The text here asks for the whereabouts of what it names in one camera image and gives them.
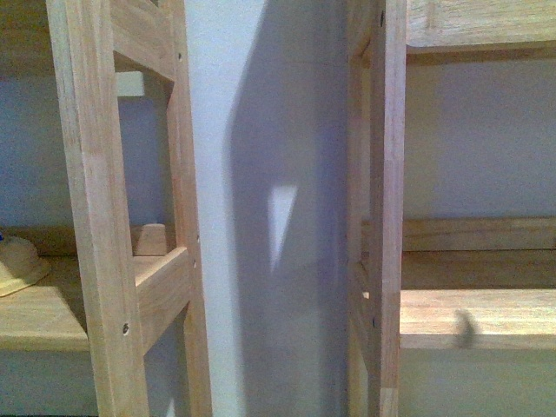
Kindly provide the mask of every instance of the yellow object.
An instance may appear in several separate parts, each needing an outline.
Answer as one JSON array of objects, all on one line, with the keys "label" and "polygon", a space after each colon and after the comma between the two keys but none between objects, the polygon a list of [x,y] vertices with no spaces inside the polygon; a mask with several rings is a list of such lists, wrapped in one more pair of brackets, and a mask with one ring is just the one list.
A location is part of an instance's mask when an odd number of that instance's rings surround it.
[{"label": "yellow object", "polygon": [[0,297],[36,284],[49,272],[50,264],[31,242],[15,236],[0,241]]}]

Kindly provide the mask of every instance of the wood grain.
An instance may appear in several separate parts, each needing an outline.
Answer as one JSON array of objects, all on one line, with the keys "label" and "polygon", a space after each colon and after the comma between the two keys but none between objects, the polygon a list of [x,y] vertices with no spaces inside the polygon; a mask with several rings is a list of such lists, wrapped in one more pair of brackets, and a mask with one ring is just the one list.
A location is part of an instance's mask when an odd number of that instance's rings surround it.
[{"label": "wood grain", "polygon": [[[7,235],[14,235],[33,242],[40,256],[77,255],[76,232],[69,226],[1,228]],[[131,226],[133,256],[163,256],[172,250],[171,232],[163,224]]]},{"label": "wood grain", "polygon": [[[361,246],[369,239],[362,223]],[[556,248],[556,217],[425,219],[403,222],[403,250],[520,250]],[[366,260],[368,254],[361,254]]]},{"label": "wood grain", "polygon": [[[374,2],[370,48],[371,177],[368,414],[397,415],[406,87],[406,2]],[[383,395],[383,390],[391,395]]]},{"label": "wood grain", "polygon": [[139,70],[173,82],[175,52],[168,17],[150,0],[111,0],[110,12],[116,60],[136,63]]},{"label": "wood grain", "polygon": [[98,411],[148,417],[109,2],[47,9]]},{"label": "wood grain", "polygon": [[[36,285],[0,298],[0,349],[89,351],[79,263],[75,256],[50,256],[52,269]],[[158,256],[134,258],[141,275]]]},{"label": "wood grain", "polygon": [[400,332],[402,348],[556,349],[556,290],[404,290]]},{"label": "wood grain", "polygon": [[175,207],[175,241],[178,247],[188,250],[186,274],[191,280],[191,301],[184,309],[183,320],[178,321],[179,362],[183,371],[187,370],[187,380],[182,378],[182,386],[184,396],[189,398],[190,415],[204,417],[212,415],[212,400],[197,221],[185,7],[183,0],[159,0],[158,4],[169,16],[174,28],[175,84],[167,107],[170,170]]},{"label": "wood grain", "polygon": [[136,277],[145,354],[191,299],[188,261],[187,249],[177,248]]},{"label": "wood grain", "polygon": [[531,43],[554,41],[556,3],[553,0],[407,2],[407,45],[423,52],[479,45],[514,49],[515,44],[524,48]]},{"label": "wood grain", "polygon": [[556,288],[556,250],[404,252],[404,289]]}]

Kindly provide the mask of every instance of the wooden post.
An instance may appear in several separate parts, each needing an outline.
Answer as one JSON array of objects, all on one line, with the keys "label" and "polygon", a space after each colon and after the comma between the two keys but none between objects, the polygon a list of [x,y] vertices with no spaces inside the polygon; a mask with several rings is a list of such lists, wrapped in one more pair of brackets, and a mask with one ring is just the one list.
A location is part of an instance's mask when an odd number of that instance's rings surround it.
[{"label": "wooden post", "polygon": [[148,417],[109,2],[47,7],[98,411]]},{"label": "wooden post", "polygon": [[[365,415],[389,417],[398,414],[406,1],[350,0],[348,8],[349,413],[362,414],[354,377],[359,346],[367,368]],[[363,57],[370,60],[370,86],[361,78]],[[361,103],[370,103],[369,109]],[[364,122],[370,122],[370,137],[363,136]],[[370,141],[371,150],[366,272],[360,264],[361,186],[368,175],[362,172],[367,166],[361,163],[363,141]]]},{"label": "wooden post", "polygon": [[189,273],[192,280],[191,301],[185,308],[184,321],[179,321],[181,362],[187,372],[184,393],[189,398],[191,415],[212,415],[210,396],[209,355],[205,321],[204,295],[197,199],[195,157],[189,97],[188,47],[183,0],[160,0],[174,24],[175,84],[168,104],[170,164],[175,206],[175,238],[178,247],[189,252]]},{"label": "wooden post", "polygon": [[398,415],[406,1],[378,0],[371,22],[368,282],[369,416]]}]

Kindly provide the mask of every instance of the light patch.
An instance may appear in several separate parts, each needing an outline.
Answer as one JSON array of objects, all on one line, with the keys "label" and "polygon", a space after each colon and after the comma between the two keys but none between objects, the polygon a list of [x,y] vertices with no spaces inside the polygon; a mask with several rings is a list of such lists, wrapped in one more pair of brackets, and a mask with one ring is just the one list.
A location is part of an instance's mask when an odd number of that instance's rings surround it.
[{"label": "light patch", "polygon": [[145,95],[145,80],[142,72],[116,72],[118,97],[142,97]]},{"label": "light patch", "polygon": [[272,271],[274,271],[281,257],[296,196],[297,187],[295,185],[274,187],[268,196],[270,269]]}]

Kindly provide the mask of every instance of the wooden shelving unit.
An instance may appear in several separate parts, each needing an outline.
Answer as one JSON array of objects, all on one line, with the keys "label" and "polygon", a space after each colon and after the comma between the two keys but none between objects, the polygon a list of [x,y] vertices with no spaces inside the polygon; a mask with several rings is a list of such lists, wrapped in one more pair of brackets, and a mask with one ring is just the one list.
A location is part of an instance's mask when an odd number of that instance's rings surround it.
[{"label": "wooden shelving unit", "polygon": [[[406,65],[556,56],[556,9],[548,0],[347,8],[349,413],[396,416],[400,348],[556,348],[554,218],[402,221]],[[357,401],[360,366],[368,409]]]},{"label": "wooden shelving unit", "polygon": [[[212,415],[183,1],[2,2],[0,32],[0,82],[56,76],[74,221],[4,230],[52,269],[0,298],[0,348],[90,351],[99,415],[147,417],[143,356],[184,317],[183,394],[191,415]],[[172,233],[129,226],[119,70],[147,73],[167,94]]]}]

